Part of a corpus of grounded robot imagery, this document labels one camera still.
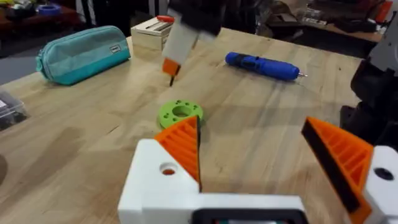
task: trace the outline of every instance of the green gear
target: green gear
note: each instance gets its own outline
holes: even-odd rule
[[[158,120],[162,128],[171,125],[191,116],[199,116],[203,119],[203,110],[196,103],[187,100],[174,100],[164,104],[159,111]]]

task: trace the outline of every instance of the red object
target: red object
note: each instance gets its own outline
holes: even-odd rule
[[[157,16],[156,18],[162,22],[174,22],[174,17],[171,16]]]
[[[392,6],[392,1],[386,1],[380,6],[380,10],[375,18],[376,22],[384,22],[388,12],[390,11]]]

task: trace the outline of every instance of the hole in green part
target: hole in green part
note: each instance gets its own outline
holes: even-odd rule
[[[187,108],[185,106],[176,106],[173,109],[173,114],[175,116],[180,117],[180,118],[184,118],[184,117],[189,116],[191,114],[191,109]]]

